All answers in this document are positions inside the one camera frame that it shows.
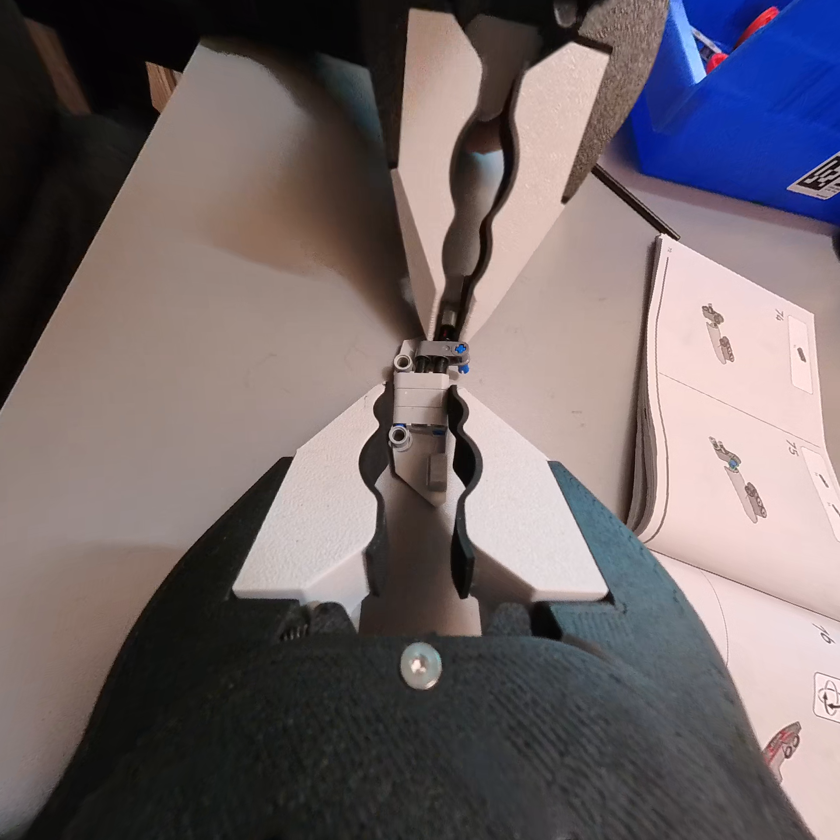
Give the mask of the blue plastic bin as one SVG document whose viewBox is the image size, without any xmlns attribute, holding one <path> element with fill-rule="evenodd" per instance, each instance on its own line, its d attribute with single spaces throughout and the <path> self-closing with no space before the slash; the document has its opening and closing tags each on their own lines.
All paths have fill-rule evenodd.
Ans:
<svg viewBox="0 0 840 840">
<path fill-rule="evenodd" d="M 629 122 L 643 173 L 837 226 L 839 2 L 670 2 Z"/>
</svg>

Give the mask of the open instruction booklet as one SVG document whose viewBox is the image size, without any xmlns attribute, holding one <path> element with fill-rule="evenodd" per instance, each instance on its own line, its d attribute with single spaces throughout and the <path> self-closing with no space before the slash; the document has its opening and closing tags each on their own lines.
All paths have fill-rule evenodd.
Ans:
<svg viewBox="0 0 840 840">
<path fill-rule="evenodd" d="M 660 235 L 627 525 L 714 640 L 771 773 L 839 836 L 839 496 L 813 315 Z"/>
</svg>

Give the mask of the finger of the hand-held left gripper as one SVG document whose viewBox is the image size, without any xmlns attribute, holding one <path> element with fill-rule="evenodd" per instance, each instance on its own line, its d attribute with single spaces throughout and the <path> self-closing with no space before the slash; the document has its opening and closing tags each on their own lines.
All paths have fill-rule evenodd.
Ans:
<svg viewBox="0 0 840 840">
<path fill-rule="evenodd" d="M 500 121 L 502 177 L 479 226 L 458 325 L 483 325 L 562 213 L 564 190 L 609 63 L 571 41 L 524 70 Z"/>
<path fill-rule="evenodd" d="M 480 58 L 455 16 L 409 11 L 392 183 L 415 308 L 426 335 L 435 333 L 446 287 L 444 246 L 455 218 L 452 160 L 476 111 L 481 78 Z"/>
</svg>

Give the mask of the small grey toy brick assembly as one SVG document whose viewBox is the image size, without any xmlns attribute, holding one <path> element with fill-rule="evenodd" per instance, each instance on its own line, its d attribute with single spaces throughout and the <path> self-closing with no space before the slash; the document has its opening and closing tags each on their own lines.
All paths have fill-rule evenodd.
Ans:
<svg viewBox="0 0 840 840">
<path fill-rule="evenodd" d="M 447 374 L 455 368 L 460 375 L 466 375 L 469 360 L 469 344 L 459 337 L 458 312 L 453 304 L 446 304 L 440 313 L 434 337 L 417 345 L 413 371 Z"/>
</svg>

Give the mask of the black toy axle rod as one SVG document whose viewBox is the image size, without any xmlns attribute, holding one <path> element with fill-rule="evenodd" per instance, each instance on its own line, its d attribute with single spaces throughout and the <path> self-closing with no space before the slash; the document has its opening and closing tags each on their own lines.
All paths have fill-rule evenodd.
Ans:
<svg viewBox="0 0 840 840">
<path fill-rule="evenodd" d="M 680 235 L 669 226 L 659 215 L 654 213 L 634 193 L 620 183 L 612 174 L 596 164 L 591 172 L 601 184 L 603 184 L 613 195 L 619 198 L 636 215 L 640 216 L 658 234 L 669 237 L 674 241 L 680 241 Z"/>
</svg>

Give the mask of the white panel toy brick assembly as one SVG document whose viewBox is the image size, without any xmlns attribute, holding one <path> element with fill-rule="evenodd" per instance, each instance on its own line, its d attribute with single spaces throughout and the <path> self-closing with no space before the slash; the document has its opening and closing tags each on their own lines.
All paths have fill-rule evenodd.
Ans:
<svg viewBox="0 0 840 840">
<path fill-rule="evenodd" d="M 447 373 L 417 372 L 418 339 L 405 340 L 393 361 L 393 416 L 388 434 L 395 475 L 434 508 L 448 498 L 455 439 L 448 428 Z"/>
</svg>

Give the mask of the wooden furniture piece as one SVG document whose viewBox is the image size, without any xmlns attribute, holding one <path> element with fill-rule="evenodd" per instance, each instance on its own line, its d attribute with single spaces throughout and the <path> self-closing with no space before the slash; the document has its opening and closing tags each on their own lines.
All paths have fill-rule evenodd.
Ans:
<svg viewBox="0 0 840 840">
<path fill-rule="evenodd" d="M 44 24 L 26 18 L 28 33 L 53 82 L 61 105 L 73 114 L 91 113 L 88 99 L 71 68 L 57 32 Z M 152 108 L 160 113 L 172 98 L 182 73 L 154 63 L 146 63 Z"/>
</svg>

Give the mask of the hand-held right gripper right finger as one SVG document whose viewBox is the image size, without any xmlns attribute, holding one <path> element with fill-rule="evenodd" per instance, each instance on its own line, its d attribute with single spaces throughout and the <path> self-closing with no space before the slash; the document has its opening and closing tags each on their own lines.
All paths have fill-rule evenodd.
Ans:
<svg viewBox="0 0 840 840">
<path fill-rule="evenodd" d="M 498 607 L 599 602 L 608 587 L 551 462 L 466 388 L 447 398 L 455 439 L 456 501 L 450 550 L 453 583 L 472 598 L 480 628 Z"/>
</svg>

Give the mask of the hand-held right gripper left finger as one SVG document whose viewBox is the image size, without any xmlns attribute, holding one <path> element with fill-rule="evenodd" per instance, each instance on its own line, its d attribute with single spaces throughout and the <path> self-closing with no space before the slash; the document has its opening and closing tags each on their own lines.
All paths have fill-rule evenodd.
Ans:
<svg viewBox="0 0 840 840">
<path fill-rule="evenodd" d="M 360 457 L 384 393 L 373 386 L 299 447 L 234 582 L 237 598 L 338 603 L 359 625 L 373 591 L 364 551 L 377 514 Z"/>
</svg>

